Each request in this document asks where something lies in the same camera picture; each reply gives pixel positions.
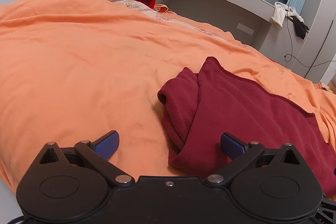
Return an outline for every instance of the metal screw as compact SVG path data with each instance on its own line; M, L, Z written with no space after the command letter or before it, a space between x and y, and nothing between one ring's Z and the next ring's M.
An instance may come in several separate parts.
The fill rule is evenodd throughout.
M223 176L221 175L210 175L208 176L208 181L212 182L212 183L220 183L224 180Z
M174 184L175 184L175 183L172 182L172 181L167 181L167 182L166 182L166 185L169 186L169 187L174 186Z
M118 175L115 177L115 181L118 183L129 183L132 177L129 175Z

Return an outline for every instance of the orange bedsheet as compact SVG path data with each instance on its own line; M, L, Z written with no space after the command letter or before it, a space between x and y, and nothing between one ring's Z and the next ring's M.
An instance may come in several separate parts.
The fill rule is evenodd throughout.
M222 39L106 0L23 0L0 7L0 176L13 191L46 142L68 147L112 129L120 147L110 162L135 178L178 174L167 165L157 92L183 67L198 72L207 56L314 112L335 148L334 94L229 32L165 15Z

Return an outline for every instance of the white towel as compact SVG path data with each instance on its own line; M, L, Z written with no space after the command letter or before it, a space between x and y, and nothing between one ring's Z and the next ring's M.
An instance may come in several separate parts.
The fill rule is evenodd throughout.
M285 17L296 17L301 22L305 23L303 18L297 13L294 7L288 7L288 5L281 2L276 2L274 4L275 11L271 17L271 22L274 23L279 28L282 28L282 23L284 22Z

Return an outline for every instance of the circular cap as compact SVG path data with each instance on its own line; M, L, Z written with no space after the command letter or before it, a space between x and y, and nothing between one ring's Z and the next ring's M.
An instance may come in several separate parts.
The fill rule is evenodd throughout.
M306 218L322 199L322 189L308 166L276 162L240 173L231 183L231 194L248 212L273 221Z
M169 186L169 187L174 186L174 184L175 184L175 183L172 182L172 181L167 181L167 182L166 182L166 185Z
M50 198L66 198L79 188L79 181L73 177L55 176L41 183L41 192Z
M210 181L212 183L220 183L223 180L224 180L224 178L221 175L214 174L214 175L208 176L208 181Z
M259 187L272 198L290 198L299 191L299 185L294 180L280 176L263 179Z
M118 175L115 177L115 181L118 183L129 183L132 177L129 175Z
M25 214L42 219L43 223L84 218L108 194L104 177L87 168L43 164L34 171L21 180L16 199Z

